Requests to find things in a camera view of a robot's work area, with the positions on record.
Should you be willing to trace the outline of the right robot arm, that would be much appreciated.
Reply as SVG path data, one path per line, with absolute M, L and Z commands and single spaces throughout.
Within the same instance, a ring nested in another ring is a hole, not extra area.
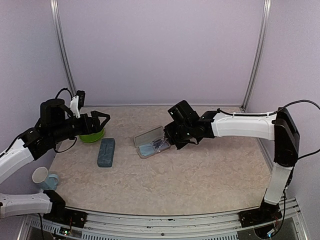
M 266 113 L 228 113 L 221 109 L 203 115 L 185 100 L 168 110 L 173 121 L 164 127 L 164 136 L 178 150 L 187 144 L 199 144 L 204 138 L 249 137 L 274 142 L 274 165 L 271 179 L 257 208 L 256 218 L 266 222 L 275 212 L 275 205 L 289 185 L 289 179 L 299 158 L 300 134 L 289 113 L 283 107 Z

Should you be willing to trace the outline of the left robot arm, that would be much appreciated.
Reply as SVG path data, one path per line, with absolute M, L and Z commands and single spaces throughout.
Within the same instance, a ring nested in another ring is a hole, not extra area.
M 49 99 L 40 105 L 40 118 L 34 127 L 19 134 L 0 154 L 0 181 L 40 159 L 49 150 L 55 150 L 58 143 L 75 140 L 77 136 L 102 131 L 110 121 L 109 114 L 91 111 L 78 114 L 65 105 L 61 98 Z M 1 194 L 0 217 L 28 214 L 48 214 L 63 223 L 70 218 L 64 199 L 54 190 L 36 194 Z

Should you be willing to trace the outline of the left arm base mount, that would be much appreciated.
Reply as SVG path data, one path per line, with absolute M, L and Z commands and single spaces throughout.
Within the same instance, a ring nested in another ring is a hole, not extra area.
M 44 190 L 43 193 L 52 203 L 50 212 L 43 215 L 45 220 L 70 227 L 84 228 L 88 215 L 86 212 L 66 208 L 66 202 L 54 190 Z

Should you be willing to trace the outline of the light blue cloth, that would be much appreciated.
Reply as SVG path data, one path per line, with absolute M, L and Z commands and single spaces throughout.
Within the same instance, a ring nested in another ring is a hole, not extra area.
M 140 145 L 138 149 L 143 157 L 149 157 L 161 152 L 158 147 L 155 147 L 151 143 Z

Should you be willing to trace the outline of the purple lens pink sunglasses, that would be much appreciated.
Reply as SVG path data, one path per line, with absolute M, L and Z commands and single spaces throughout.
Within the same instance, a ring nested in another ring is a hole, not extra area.
M 150 145 L 156 153 L 160 153 L 171 147 L 165 134 L 153 140 Z

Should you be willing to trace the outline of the grey-blue glasses case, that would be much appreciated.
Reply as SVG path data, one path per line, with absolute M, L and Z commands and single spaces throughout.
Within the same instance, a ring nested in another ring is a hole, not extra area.
M 97 165 L 100 168 L 111 168 L 113 165 L 116 141 L 114 138 L 103 138 L 97 157 Z

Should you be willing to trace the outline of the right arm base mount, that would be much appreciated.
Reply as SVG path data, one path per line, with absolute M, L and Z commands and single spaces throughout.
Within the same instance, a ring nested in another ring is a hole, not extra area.
M 259 207 L 240 211 L 238 216 L 242 228 L 272 222 L 283 217 L 278 203 L 272 205 L 264 200 Z

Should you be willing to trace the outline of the pink glasses case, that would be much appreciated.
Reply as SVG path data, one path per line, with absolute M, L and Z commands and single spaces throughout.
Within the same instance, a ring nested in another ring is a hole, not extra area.
M 145 144 L 150 144 L 153 140 L 155 140 L 158 137 L 161 137 L 163 134 L 164 134 L 164 127 L 162 125 L 159 125 L 155 128 L 152 128 L 152 129 L 146 130 L 145 132 L 139 133 L 133 137 L 134 147 L 136 148 L 137 154 L 139 155 L 139 157 L 141 159 L 147 159 L 147 158 L 154 156 L 156 154 L 153 154 L 153 155 L 147 156 L 147 157 L 142 156 L 139 151 L 139 146 L 145 145 Z

